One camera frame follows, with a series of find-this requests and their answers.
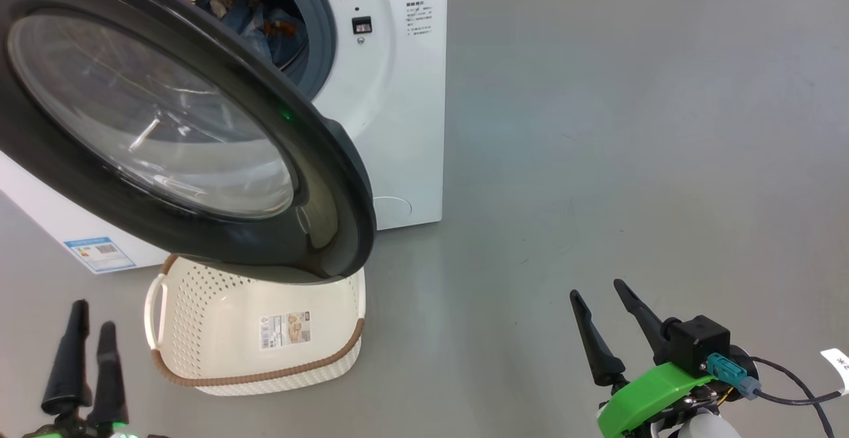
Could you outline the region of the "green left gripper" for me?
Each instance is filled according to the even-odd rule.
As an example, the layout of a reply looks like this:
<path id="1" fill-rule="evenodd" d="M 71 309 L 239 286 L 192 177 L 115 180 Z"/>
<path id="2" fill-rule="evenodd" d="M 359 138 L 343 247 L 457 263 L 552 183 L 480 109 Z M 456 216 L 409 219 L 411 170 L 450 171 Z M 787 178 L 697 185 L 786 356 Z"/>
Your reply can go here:
<path id="1" fill-rule="evenodd" d="M 87 381 L 85 351 L 88 336 L 89 305 L 85 299 L 76 300 L 40 403 L 46 414 L 60 416 L 75 413 L 81 407 L 91 407 L 93 394 Z M 117 327 L 113 321 L 106 321 L 100 329 L 96 362 L 98 379 L 93 408 L 87 420 L 56 419 L 54 423 L 24 434 L 24 437 L 166 437 L 138 435 L 127 428 L 129 413 L 117 346 Z"/>

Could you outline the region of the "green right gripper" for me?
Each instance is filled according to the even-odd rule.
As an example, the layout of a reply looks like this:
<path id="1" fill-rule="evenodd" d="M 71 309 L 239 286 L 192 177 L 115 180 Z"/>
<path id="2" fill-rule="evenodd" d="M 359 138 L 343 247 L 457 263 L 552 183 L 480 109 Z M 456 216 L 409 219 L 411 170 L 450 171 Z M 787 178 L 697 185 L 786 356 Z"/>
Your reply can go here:
<path id="1" fill-rule="evenodd" d="M 604 437 L 656 437 L 658 431 L 654 425 L 661 425 L 664 417 L 655 416 L 667 409 L 673 411 L 675 402 L 714 378 L 696 377 L 674 364 L 663 364 L 667 362 L 668 340 L 662 332 L 662 321 L 624 280 L 615 279 L 614 287 L 625 310 L 634 316 L 645 335 L 655 365 L 660 366 L 628 383 L 624 376 L 627 368 L 598 332 L 581 293 L 576 289 L 570 292 L 570 304 L 592 380 L 597 386 L 611 387 L 613 391 L 612 398 L 598 412 L 598 429 Z"/>

